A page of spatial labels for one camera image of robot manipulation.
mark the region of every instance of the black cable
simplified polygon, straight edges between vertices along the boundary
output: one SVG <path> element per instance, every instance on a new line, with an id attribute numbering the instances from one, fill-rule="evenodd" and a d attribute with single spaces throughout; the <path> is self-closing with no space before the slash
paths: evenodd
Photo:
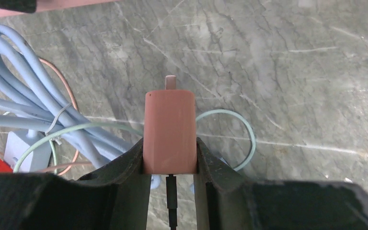
<path id="1" fill-rule="evenodd" d="M 166 177 L 167 208 L 169 209 L 169 225 L 171 230 L 177 227 L 177 180 L 173 174 Z"/>

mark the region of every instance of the marble surface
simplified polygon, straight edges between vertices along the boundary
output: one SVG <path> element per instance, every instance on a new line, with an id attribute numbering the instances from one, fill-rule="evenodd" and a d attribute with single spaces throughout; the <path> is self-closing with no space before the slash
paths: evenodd
<path id="1" fill-rule="evenodd" d="M 368 0 L 125 0 L 0 23 L 63 71 L 92 120 L 141 127 L 145 93 L 174 74 L 198 113 L 225 108 L 251 122 L 257 148 L 245 175 L 345 180 L 368 192 Z M 250 146 L 226 115 L 200 121 L 198 135 L 231 165 Z M 73 149 L 61 149 L 70 161 Z M 178 181 L 179 228 L 195 229 L 192 178 Z M 150 195 L 148 229 L 167 229 L 165 205 L 162 184 Z"/>

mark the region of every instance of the pink cylinder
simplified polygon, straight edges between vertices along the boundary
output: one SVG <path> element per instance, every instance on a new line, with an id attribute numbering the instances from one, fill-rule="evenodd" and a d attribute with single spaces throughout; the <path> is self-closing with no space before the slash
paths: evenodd
<path id="1" fill-rule="evenodd" d="M 195 97 L 191 91 L 157 90 L 146 94 L 145 173 L 196 173 L 195 116 Z"/>

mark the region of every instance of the black plastic part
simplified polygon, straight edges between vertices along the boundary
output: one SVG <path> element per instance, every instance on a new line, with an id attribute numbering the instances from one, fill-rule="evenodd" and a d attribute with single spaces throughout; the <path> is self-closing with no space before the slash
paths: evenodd
<path id="1" fill-rule="evenodd" d="M 34 13 L 37 9 L 37 0 L 0 0 L 0 9 Z"/>
<path id="2" fill-rule="evenodd" d="M 169 210 L 169 225 L 171 229 L 177 227 L 177 178 L 170 174 L 166 177 L 167 208 Z"/>
<path id="3" fill-rule="evenodd" d="M 252 182 L 198 139 L 198 230 L 368 230 L 368 195 L 343 182 Z"/>
<path id="4" fill-rule="evenodd" d="M 142 153 L 141 140 L 78 181 L 0 174 L 0 230 L 145 230 L 151 176 L 142 173 Z M 253 182 L 213 156 L 201 139 L 197 157 L 199 230 L 368 230 L 368 195 L 356 184 Z M 177 223 L 175 177 L 167 184 L 170 223 Z"/>
<path id="5" fill-rule="evenodd" d="M 0 174 L 0 230 L 145 230 L 151 175 L 142 174 L 142 143 L 81 181 Z"/>

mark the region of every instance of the pink object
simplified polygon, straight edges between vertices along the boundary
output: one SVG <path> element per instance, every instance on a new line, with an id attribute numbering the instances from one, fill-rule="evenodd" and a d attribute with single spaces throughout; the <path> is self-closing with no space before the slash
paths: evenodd
<path id="1" fill-rule="evenodd" d="M 147 174 L 194 174 L 195 97 L 191 91 L 173 89 L 175 76 L 166 77 L 166 88 L 146 94 L 144 170 Z"/>
<path id="2" fill-rule="evenodd" d="M 37 12 L 63 9 L 76 6 L 92 5 L 112 0 L 38 0 Z M 22 14 L 16 11 L 8 11 L 0 9 L 0 17 Z"/>

